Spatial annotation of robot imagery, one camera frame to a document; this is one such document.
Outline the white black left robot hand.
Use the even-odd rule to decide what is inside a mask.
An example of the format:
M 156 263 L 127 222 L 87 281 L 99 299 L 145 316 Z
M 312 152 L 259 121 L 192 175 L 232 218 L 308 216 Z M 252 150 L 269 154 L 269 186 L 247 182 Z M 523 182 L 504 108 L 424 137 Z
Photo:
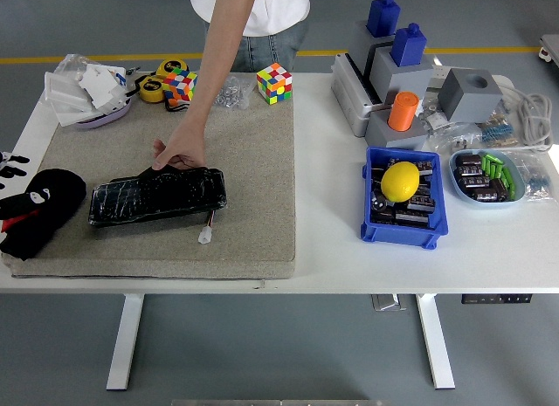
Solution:
M 16 166 L 16 163 L 26 164 L 29 158 L 15 155 L 10 152 L 1 152 L 1 178 L 11 179 L 27 176 L 27 172 Z M 1 200 L 1 219 L 11 219 L 27 215 L 42 208 L 51 199 L 51 191 L 48 188 L 25 191 L 14 196 L 8 196 Z

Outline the person's hand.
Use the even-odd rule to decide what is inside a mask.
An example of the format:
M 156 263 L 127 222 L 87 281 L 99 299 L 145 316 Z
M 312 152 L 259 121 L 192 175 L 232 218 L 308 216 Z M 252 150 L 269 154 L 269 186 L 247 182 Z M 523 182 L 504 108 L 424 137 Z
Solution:
M 176 169 L 195 169 L 206 165 L 205 123 L 196 118 L 186 116 L 178 125 L 167 143 L 156 139 L 153 144 L 153 170 L 161 170 L 165 166 Z

